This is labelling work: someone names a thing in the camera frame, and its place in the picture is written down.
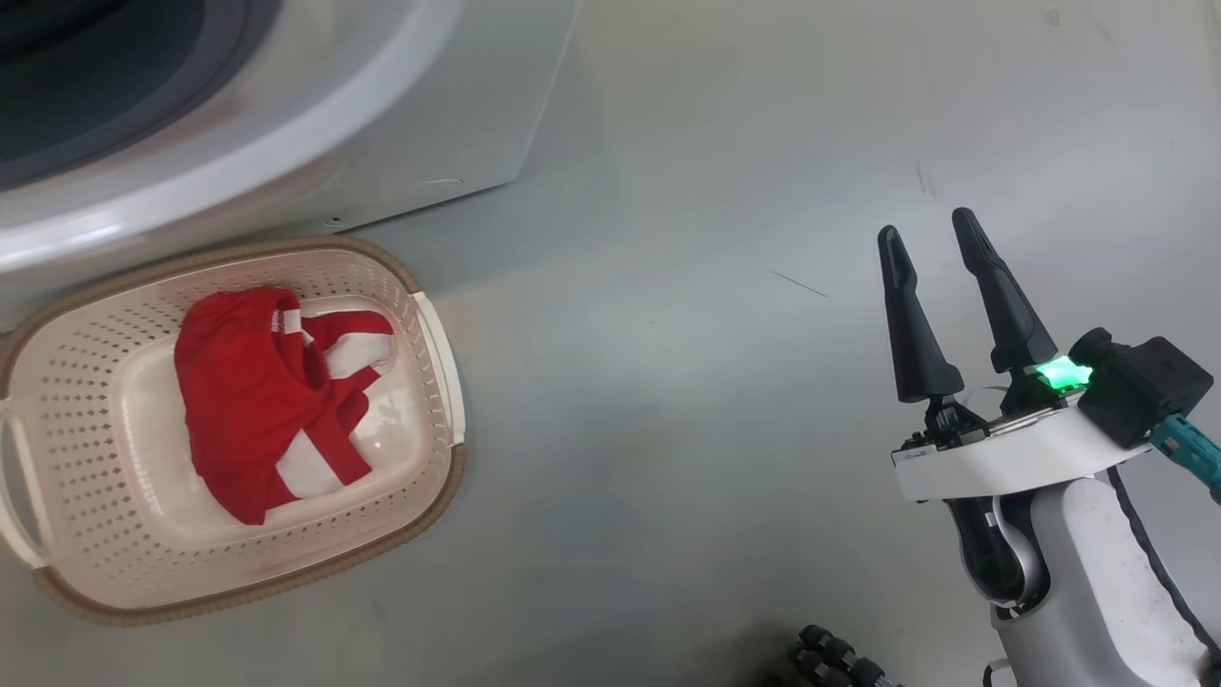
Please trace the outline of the red and white garment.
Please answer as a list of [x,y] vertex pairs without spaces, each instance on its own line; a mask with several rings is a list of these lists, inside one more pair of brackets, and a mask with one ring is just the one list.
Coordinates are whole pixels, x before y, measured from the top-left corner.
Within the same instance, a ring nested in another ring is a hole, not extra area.
[[175,348],[193,466],[233,519],[333,494],[371,473],[354,434],[393,369],[394,329],[370,309],[308,317],[293,290],[221,292]]

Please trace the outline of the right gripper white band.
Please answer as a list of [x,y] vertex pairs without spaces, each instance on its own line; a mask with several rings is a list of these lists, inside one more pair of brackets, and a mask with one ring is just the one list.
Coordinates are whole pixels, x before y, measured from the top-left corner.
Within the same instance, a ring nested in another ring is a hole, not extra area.
[[980,287],[994,340],[993,369],[1020,370],[1006,389],[1006,400],[1017,405],[987,421],[955,399],[965,390],[962,373],[943,358],[917,295],[919,275],[897,227],[882,227],[882,297],[897,399],[929,404],[926,428],[891,451],[904,499],[1017,494],[1103,473],[1149,451],[1148,444],[1116,445],[1085,417],[1081,410],[1085,369],[1073,366],[1061,375],[1053,366],[1039,366],[1059,356],[1049,331],[977,215],[958,207],[951,220],[965,268]]

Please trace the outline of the white front-load washing machine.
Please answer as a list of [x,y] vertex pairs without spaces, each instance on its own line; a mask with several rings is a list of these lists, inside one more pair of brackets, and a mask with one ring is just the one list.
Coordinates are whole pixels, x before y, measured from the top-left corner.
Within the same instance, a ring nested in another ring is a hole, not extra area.
[[0,336],[79,286],[514,181],[581,0],[0,0]]

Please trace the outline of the cream perforated laundry basket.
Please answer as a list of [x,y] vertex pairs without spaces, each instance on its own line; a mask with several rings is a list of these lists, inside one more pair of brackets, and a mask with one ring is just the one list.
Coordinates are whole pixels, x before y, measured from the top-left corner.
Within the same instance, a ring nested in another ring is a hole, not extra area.
[[[172,348],[219,290],[294,290],[305,316],[394,329],[354,443],[371,473],[247,527],[197,477]],[[391,253],[349,238],[227,246],[74,290],[0,348],[0,548],[66,613],[165,624],[295,591],[433,526],[466,473],[462,378],[440,314]]]

